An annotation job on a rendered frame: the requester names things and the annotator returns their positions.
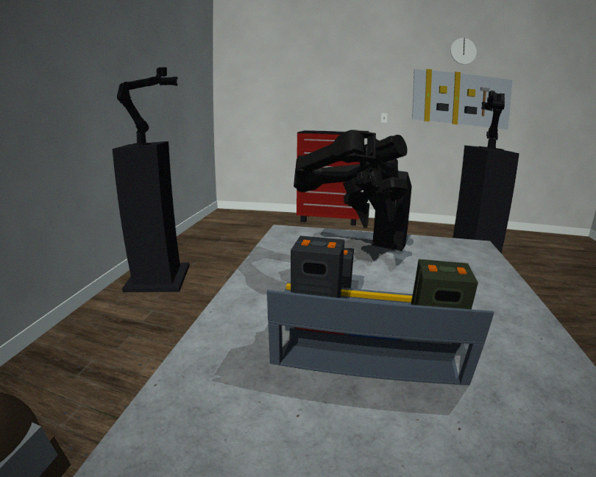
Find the yellow flat bar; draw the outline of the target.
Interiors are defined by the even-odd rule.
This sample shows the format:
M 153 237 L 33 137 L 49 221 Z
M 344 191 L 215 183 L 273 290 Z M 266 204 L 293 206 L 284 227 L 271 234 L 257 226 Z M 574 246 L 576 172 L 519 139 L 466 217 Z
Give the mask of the yellow flat bar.
M 286 289 L 291 290 L 291 284 L 286 284 Z M 376 293 L 376 292 L 367 292 L 367 291 L 353 291 L 353 290 L 341 290 L 341 296 L 346 297 L 360 297 L 360 298 L 368 298 L 368 299 L 376 299 L 376 300 L 392 300 L 392 301 L 401 301 L 401 302 L 410 302 L 412 300 L 412 296 L 409 295 L 401 295 L 401 294 L 384 294 L 384 293 Z

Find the olive green tool case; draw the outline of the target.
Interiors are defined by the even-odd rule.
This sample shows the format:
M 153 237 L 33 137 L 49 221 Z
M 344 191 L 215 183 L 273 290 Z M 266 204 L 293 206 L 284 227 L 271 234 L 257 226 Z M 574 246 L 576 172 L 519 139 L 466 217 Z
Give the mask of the olive green tool case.
M 468 263 L 419 259 L 411 305 L 472 309 L 477 287 Z

